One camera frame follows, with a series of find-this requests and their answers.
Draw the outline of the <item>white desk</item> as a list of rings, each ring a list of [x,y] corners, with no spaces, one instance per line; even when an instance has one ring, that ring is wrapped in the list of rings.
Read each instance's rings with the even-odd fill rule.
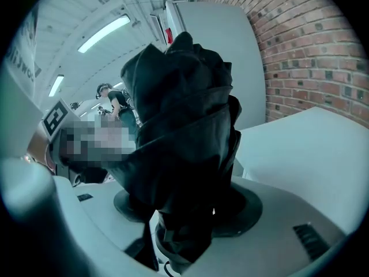
[[[369,207],[369,129],[314,107],[242,130],[246,178],[291,192],[345,233]]]

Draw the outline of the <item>long ceiling tube light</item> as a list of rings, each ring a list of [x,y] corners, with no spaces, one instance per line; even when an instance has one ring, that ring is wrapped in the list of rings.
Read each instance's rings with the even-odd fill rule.
[[[110,33],[116,31],[120,27],[127,25],[130,22],[130,18],[128,16],[122,16],[107,24],[105,27],[97,31],[94,35],[92,35],[87,41],[85,41],[79,48],[79,53],[86,53],[91,47],[93,47],[96,43],[101,41]]]

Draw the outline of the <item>short ceiling tube light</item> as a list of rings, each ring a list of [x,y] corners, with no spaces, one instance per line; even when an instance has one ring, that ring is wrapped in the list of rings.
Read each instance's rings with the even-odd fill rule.
[[[55,79],[55,81],[54,81],[54,83],[53,83],[53,85],[52,85],[52,87],[51,87],[51,89],[50,89],[50,92],[49,92],[49,94],[48,94],[48,97],[49,97],[49,98],[51,98],[51,97],[54,97],[54,96],[55,96],[55,94],[56,94],[56,92],[57,92],[57,90],[58,90],[58,88],[59,88],[60,84],[62,83],[62,81],[63,81],[64,77],[65,77],[65,76],[64,76],[63,74],[59,74],[59,75],[57,75],[57,76],[56,76],[56,79]]]

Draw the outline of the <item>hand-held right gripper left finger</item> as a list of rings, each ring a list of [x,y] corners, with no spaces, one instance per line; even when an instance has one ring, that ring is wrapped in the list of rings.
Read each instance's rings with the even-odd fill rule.
[[[89,271],[158,270],[149,225],[126,219],[114,206],[120,184],[54,183],[63,221]]]

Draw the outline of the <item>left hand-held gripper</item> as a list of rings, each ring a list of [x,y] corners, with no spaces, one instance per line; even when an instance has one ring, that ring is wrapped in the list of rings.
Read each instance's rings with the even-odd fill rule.
[[[67,178],[73,187],[81,183],[82,166],[78,155],[82,154],[81,119],[59,99],[42,120],[48,138],[44,152],[46,166],[55,175]]]

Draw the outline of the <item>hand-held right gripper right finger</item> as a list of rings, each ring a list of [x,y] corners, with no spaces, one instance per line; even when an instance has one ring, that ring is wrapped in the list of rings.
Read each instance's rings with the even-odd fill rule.
[[[262,202],[257,223],[234,237],[214,238],[184,277],[311,276],[345,239],[344,232],[301,197],[241,177],[233,186]]]

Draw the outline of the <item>person's left forearm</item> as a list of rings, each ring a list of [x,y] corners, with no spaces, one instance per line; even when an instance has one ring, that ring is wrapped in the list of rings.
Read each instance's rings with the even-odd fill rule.
[[[54,173],[55,163],[50,156],[49,143],[46,132],[44,131],[42,124],[39,123],[28,145],[28,153],[35,159],[35,161],[46,166]]]

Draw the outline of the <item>black umbrella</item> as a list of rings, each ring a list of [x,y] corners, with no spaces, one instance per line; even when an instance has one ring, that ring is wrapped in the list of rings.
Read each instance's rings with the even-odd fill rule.
[[[182,32],[167,51],[148,46],[121,71],[142,126],[135,151],[111,172],[126,191],[128,218],[158,212],[157,246],[177,273],[209,247],[231,191],[241,112],[231,68]]]

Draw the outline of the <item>white printed t-shirt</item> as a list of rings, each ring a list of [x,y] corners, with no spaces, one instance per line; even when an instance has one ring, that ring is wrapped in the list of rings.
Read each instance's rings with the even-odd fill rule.
[[[26,154],[43,115],[34,99],[38,14],[36,5],[0,62],[0,159]]]

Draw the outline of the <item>grey metal cabinet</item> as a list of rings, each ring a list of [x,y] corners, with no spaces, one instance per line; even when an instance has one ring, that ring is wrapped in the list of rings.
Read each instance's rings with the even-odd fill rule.
[[[167,2],[165,6],[174,38],[186,31],[194,43],[217,52],[223,61],[232,64],[231,95],[242,107],[236,129],[265,123],[263,63],[254,31],[243,9],[210,2]]]

